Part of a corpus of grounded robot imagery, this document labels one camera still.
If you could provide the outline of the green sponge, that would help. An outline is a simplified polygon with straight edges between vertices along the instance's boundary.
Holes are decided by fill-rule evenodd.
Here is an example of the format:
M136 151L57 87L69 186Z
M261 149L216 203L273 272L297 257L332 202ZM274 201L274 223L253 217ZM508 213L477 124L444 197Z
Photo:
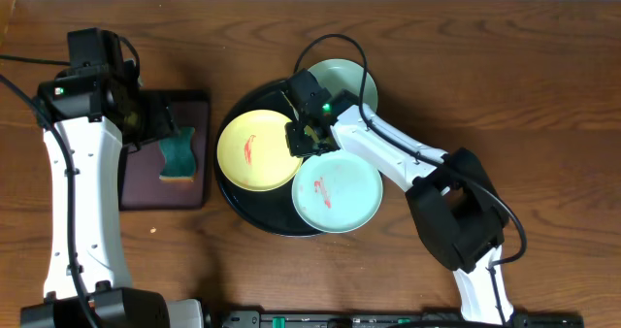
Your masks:
M192 152L193 127L182 127L178 134L159 142L164 166L159 174L161 180L194 180L197 171Z

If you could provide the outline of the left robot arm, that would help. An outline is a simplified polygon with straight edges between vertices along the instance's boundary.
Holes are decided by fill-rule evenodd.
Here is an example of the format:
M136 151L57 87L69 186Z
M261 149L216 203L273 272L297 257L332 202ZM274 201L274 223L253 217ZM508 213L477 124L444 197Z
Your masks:
M197 299L168 302L136 289L119 226L118 166L124 148L178 134L165 95L140 89L128 40L89 28L68 34L69 62L27 98L44 132L52 177L52 244L43 303L23 327L203 327Z

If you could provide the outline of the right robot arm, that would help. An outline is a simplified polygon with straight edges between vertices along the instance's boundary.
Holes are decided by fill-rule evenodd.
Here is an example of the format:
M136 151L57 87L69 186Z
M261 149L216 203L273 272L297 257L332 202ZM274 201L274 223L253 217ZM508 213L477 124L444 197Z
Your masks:
M460 148L426 146L381 119L358 96L332 95L303 69L285 82L298 117L286 125L294 156L349 152L405 193L418 236L453 273L467 322L507 325L514 315L501 271L504 229L516 216L499 197L479 159Z

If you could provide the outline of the yellow plate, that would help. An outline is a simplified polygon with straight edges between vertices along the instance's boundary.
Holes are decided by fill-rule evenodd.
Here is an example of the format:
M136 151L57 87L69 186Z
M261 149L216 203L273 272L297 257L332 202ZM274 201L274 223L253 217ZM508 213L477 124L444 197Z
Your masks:
M292 156L285 138L291 119L270 110L236 116L217 141L216 161L225 178L244 190L265 192L289 182L303 159Z

